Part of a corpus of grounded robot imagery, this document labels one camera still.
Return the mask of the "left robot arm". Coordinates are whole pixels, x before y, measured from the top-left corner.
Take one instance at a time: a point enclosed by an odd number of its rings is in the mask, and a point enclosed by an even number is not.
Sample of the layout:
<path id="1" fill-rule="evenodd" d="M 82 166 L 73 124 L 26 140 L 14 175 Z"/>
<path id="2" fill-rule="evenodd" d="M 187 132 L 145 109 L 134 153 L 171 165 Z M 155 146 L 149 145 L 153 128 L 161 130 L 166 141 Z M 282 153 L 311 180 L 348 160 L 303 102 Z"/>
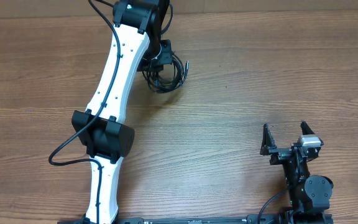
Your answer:
<path id="1" fill-rule="evenodd" d="M 91 164 L 91 193 L 80 223 L 114 223 L 117 189 L 134 130 L 124 125 L 129 93 L 137 72 L 162 58 L 162 22 L 169 1 L 118 1 L 113 5 L 111 48 L 99 85 L 85 111 L 71 123 L 86 146 Z"/>

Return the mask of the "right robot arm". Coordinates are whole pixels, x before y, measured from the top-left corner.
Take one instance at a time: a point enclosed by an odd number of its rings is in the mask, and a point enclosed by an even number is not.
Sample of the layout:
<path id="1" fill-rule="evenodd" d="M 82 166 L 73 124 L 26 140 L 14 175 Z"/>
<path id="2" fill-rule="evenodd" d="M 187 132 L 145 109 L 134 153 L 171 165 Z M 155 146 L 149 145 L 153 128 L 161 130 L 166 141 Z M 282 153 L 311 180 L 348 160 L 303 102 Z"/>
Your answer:
<path id="1" fill-rule="evenodd" d="M 305 121 L 300 124 L 302 135 L 287 148 L 279 148 L 267 123 L 263 126 L 260 154 L 270 156 L 271 165 L 281 165 L 287 188 L 270 198 L 260 209 L 257 222 L 267 223 L 332 223 L 331 215 L 325 214 L 330 208 L 334 184 L 322 175 L 311 175 L 308 163 L 319 156 L 324 142 Z M 263 212 L 276 198 L 288 193 L 290 206 L 283 207 L 270 218 Z"/>

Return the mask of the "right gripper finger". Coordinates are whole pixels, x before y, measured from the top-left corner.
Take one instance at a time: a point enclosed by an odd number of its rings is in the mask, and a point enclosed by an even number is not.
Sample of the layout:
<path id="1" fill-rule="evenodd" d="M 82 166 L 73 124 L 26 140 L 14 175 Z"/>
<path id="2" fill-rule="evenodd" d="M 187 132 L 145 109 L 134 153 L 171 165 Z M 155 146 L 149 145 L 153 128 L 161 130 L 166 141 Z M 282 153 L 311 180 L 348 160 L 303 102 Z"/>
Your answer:
<path id="1" fill-rule="evenodd" d="M 262 143 L 260 147 L 260 155 L 263 156 L 271 155 L 273 153 L 276 153 L 276 150 L 277 150 L 277 146 L 269 130 L 269 125 L 265 123 L 263 126 L 263 136 L 262 136 Z"/>
<path id="2" fill-rule="evenodd" d="M 312 129 L 308 126 L 308 124 L 306 123 L 306 121 L 302 121 L 300 124 L 301 130 L 302 130 L 302 135 L 304 134 L 315 134 Z"/>

